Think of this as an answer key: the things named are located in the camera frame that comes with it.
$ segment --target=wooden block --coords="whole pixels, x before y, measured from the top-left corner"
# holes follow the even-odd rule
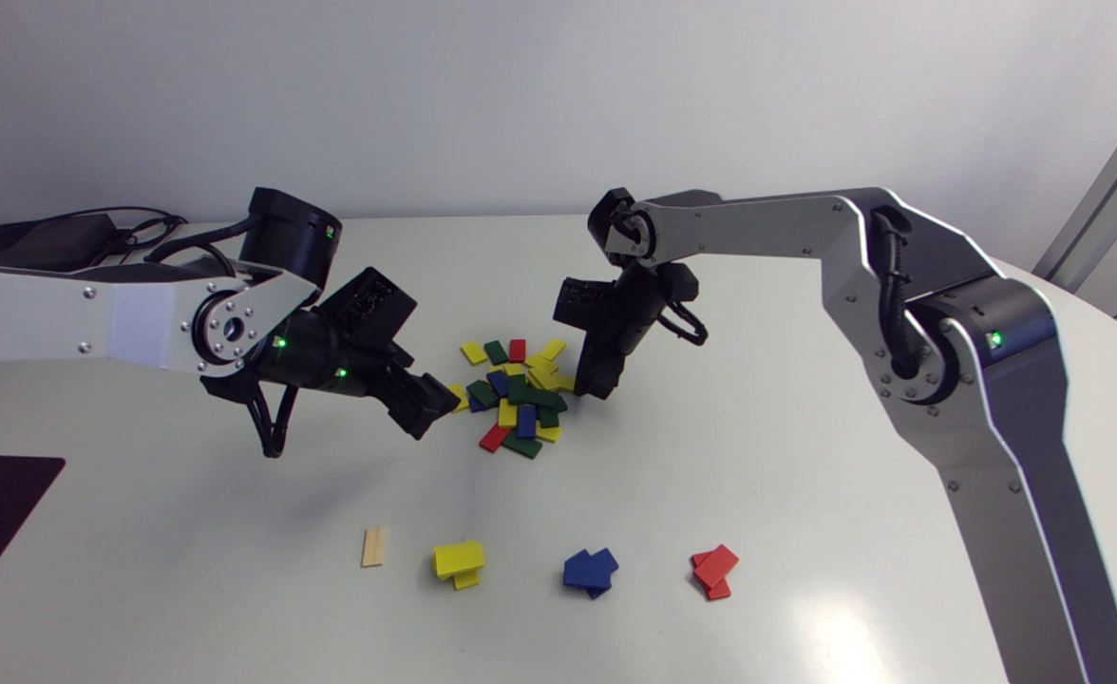
[[[542,359],[541,354],[534,354],[525,359],[524,364],[527,364],[529,368],[545,369],[546,372],[554,372],[558,369],[558,364],[551,362],[550,359]]]
[[[524,380],[524,376],[507,377],[507,400],[509,402],[524,402],[529,397],[529,386]]]
[[[517,410],[516,437],[521,439],[537,438],[537,407],[534,407],[533,403],[521,403],[521,408]]]
[[[495,402],[498,402],[498,395],[490,384],[486,383],[484,380],[472,381],[467,384],[467,392],[475,399],[479,399],[479,403],[485,407],[494,407]]]
[[[553,362],[555,357],[562,354],[562,351],[566,350],[566,348],[567,343],[563,342],[562,339],[552,339],[550,342],[546,342],[546,345],[543,346],[541,351],[537,352],[537,355],[547,360],[547,362]]]
[[[484,438],[479,439],[479,446],[495,454],[495,452],[498,450],[498,446],[503,445],[504,438],[507,437],[507,434],[509,433],[512,433],[510,427],[493,425],[490,426],[490,429],[484,434]]]
[[[486,373],[486,381],[490,382],[495,393],[507,397],[507,373],[502,370]]]
[[[715,547],[714,551],[710,551],[706,559],[701,560],[701,563],[698,563],[698,567],[694,568],[694,577],[701,583],[703,589],[710,589],[720,583],[737,562],[739,559],[736,558],[736,554],[732,553],[727,547],[719,544]]]
[[[562,428],[555,425],[554,427],[542,427],[537,425],[537,438],[544,441],[550,441],[551,445],[558,441],[558,437],[562,437]]]
[[[521,454],[523,456],[528,456],[528,458],[537,458],[537,454],[542,450],[542,441],[536,439],[521,439],[516,437],[515,434],[507,434],[504,438],[504,446],[509,447],[509,449]]]
[[[524,361],[524,339],[509,339],[507,341],[507,360],[518,364]]]
[[[484,351],[486,352],[486,358],[490,359],[490,363],[507,363],[507,351],[504,351],[504,346],[498,342],[498,339],[493,339],[490,342],[486,343],[484,345]]]
[[[454,589],[458,590],[458,592],[462,589],[477,587],[478,585],[479,585],[479,571],[477,570],[458,572],[454,576]]]
[[[551,407],[537,407],[537,427],[558,428],[558,411]]]
[[[718,585],[706,590],[707,601],[715,601],[716,599],[726,599],[732,595],[732,587],[728,587],[727,580],[724,579],[719,581]]]
[[[554,372],[545,372],[541,369],[531,368],[529,380],[533,381],[534,387],[537,387],[541,390],[547,390],[547,392],[558,390],[558,380],[555,378]]]
[[[460,401],[458,402],[458,408],[454,408],[454,412],[464,411],[470,408],[470,397],[467,397],[467,389],[459,384],[449,384],[449,392],[454,392]]]
[[[470,362],[472,367],[486,362],[486,351],[477,342],[466,342],[461,346],[461,353],[467,355],[467,362]]]
[[[360,567],[379,567],[385,562],[385,528],[370,528],[364,531],[364,552],[360,554]]]
[[[484,549],[478,541],[467,540],[460,544],[449,544],[448,547],[436,547],[432,549],[433,563],[436,564],[436,576],[441,580],[448,580],[459,572],[479,570],[486,564]]]
[[[498,420],[495,425],[499,428],[512,429],[516,427],[517,409],[516,403],[507,399],[498,400]]]

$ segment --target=gray metal panel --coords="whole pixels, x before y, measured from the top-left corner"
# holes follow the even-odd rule
[[[1117,239],[1117,148],[1041,256],[1035,276],[1076,292]]]

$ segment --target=white wall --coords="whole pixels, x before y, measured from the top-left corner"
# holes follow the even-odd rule
[[[1031,267],[1117,143],[1117,0],[0,0],[0,221],[886,186]]]

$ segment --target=white table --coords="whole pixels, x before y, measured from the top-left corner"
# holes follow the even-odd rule
[[[0,681],[1003,681],[935,468],[820,307],[811,262],[698,256],[705,348],[658,329],[536,462],[455,415],[416,443],[372,399],[304,392],[279,462],[197,378],[0,364],[0,453],[67,468],[0,560]],[[419,302],[416,371],[470,382],[469,339],[566,339],[564,276],[613,269],[584,217],[346,221],[332,289],[375,265]],[[1068,443],[1117,593],[1117,323],[1054,287]],[[390,528],[384,567],[363,531]],[[455,592],[431,549],[486,545]],[[688,557],[725,542],[708,604]],[[610,548],[614,588],[560,585]]]

